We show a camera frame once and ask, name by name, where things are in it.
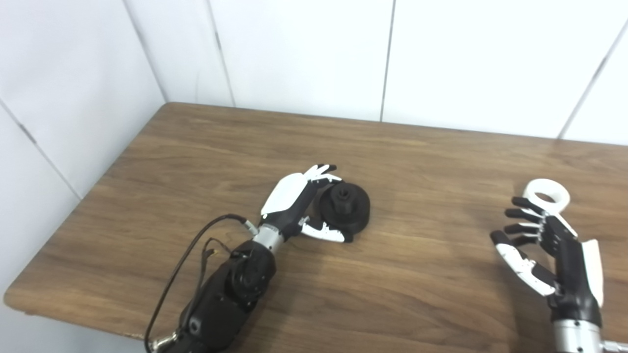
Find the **white wall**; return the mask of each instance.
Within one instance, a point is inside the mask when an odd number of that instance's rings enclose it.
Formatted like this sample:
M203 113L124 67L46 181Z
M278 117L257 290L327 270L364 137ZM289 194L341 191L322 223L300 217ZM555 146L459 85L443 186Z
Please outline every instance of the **white wall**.
M237 107L379 120L392 0L211 0Z
M384 121L555 138L627 1L397 0Z
M79 199L0 106L0 293L63 222ZM132 353L139 341L0 305L3 352Z
M233 106L206 0L125 0L166 99Z
M565 138L628 145L628 21Z
M121 1L0 2L0 293L163 103ZM3 304L0 340L3 352L141 352Z

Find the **prosthetic hand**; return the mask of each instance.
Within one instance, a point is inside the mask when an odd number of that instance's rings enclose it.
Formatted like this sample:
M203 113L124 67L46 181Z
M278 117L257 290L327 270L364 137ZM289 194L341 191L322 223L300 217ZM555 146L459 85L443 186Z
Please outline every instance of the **prosthetic hand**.
M241 220L254 237L231 251L229 259L207 279L181 313L175 333L153 342L147 350L159 353L225 350L265 294L276 272L274 255L284 242L299 233L328 241L351 241L351 234L345 235L305 216L319 189L342 182L329 174L335 169L334 165L315 165L305 173L281 179L262 208L259 228L246 219Z
M578 241L578 234L560 216L523 197L513 197L519 209L506 216L527 222L490 234L497 252L528 286L547 298L554 325L556 351L564 353L628 352L628 345L602 341L600 309L604 302L602 262L596 240ZM511 239L506 234L520 234ZM518 249L538 244L554 257L556 273Z

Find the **black 3d printed part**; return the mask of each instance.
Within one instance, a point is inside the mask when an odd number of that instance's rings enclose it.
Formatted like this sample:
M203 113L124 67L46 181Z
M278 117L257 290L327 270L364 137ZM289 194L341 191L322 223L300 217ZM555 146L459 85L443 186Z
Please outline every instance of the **black 3d printed part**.
M318 206L321 218L348 236L360 232L369 223L371 201L356 184L339 183L328 188Z

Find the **wire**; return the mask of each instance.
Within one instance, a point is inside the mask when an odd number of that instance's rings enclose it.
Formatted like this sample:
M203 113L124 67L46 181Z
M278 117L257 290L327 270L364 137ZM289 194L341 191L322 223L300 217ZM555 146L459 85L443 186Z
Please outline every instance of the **wire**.
M183 327L182 327L182 329L184 329L184 330L187 329L187 325L190 323L190 317L192 316L192 312L194 312L194 309L196 309L196 307L198 305L198 301L200 300L200 287L203 284L203 280L205 279L205 272L207 270L207 259L209 259L209 257L211 257L211 255L215 254L214 249L207 250L207 246L212 241L215 241L218 244L220 244L222 249L224 251L226 251L227 254L230 254L230 255L232 254L232 251L222 241L220 241L220 240L218 240L216 238L209 238L209 239L207 239L207 241L203 245L203 251L200 253L200 271L199 271L199 274L198 274L197 287L196 287L196 290L194 291L194 297L192 297L190 305L188 306L187 310L185 311L185 316L183 317Z
M150 337L151 331L153 329L153 325L155 323L155 320L157 320L157 315L159 315L159 311L161 310L161 306L163 305L163 302L166 299L166 295L168 294L168 291L170 291L170 287L172 286L172 283L175 281L175 278L176 278L177 274L179 273L179 270L181 269L181 266L183 266L183 263L185 262L185 260L190 255L190 252L194 248L194 245L196 245L196 243L198 243L198 240L203 236L203 234L205 234L205 232L207 232L207 229L209 229L214 224L220 222L221 220L225 220L225 219L235 219L235 220L239 221L242 224L245 224L247 222L246 218L242 217L241 215L236 215L236 214L221 215L220 217L217 217L214 220L211 220L208 224L206 224L205 227L203 227L203 229L201 229L198 232L198 234L194 237L194 239L192 239L192 242L190 243L188 248L183 253L183 256L179 260L179 263L176 264L175 269L172 271L172 274L170 275L170 278L168 279L168 282L166 283L166 286L164 287L163 292L161 293L159 301L157 301L157 305L155 306L155 310L153 312L153 316L151 317L151 320L148 322L148 326L146 327L146 333L144 334L144 349L146 349L146 353L153 353L151 351L151 348L150 348L150 345L149 345L149 337Z

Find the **wooden tabletop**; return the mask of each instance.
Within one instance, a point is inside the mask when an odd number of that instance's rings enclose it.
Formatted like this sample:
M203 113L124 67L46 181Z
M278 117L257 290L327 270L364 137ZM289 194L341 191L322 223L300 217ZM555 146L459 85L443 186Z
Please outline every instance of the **wooden tabletop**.
M232 352L551 352L545 300L489 232L534 178L571 193L563 213L600 241L604 337L628 332L628 148L379 122L167 104L7 291L33 315L141 338L174 265L214 217L257 222L275 183L316 163L362 186L371 222L352 244L301 236ZM236 223L208 233L235 246ZM170 333L196 249L154 336ZM549 266L540 248L526 252ZM209 269L224 261L219 253Z

